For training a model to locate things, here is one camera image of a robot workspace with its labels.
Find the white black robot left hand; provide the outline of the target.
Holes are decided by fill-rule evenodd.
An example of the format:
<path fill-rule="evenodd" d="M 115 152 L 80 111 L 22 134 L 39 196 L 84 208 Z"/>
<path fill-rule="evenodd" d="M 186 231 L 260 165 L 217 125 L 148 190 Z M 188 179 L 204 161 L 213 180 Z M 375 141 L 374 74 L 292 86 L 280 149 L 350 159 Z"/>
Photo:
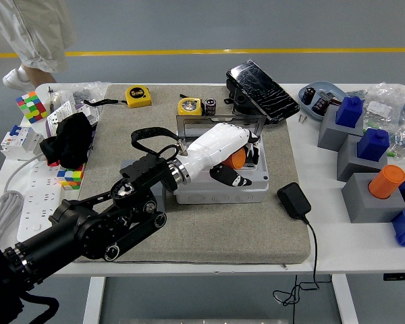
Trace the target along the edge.
<path fill-rule="evenodd" d="M 227 123 L 219 123 L 199 136 L 174 161 L 181 169 L 184 183 L 195 180 L 199 173 L 208 170 L 210 176 L 226 186 L 243 187 L 252 184 L 233 167 L 224 165 L 234 153 L 244 149 L 245 156 L 251 156 L 253 163 L 259 161 L 260 137 L 246 128 Z"/>

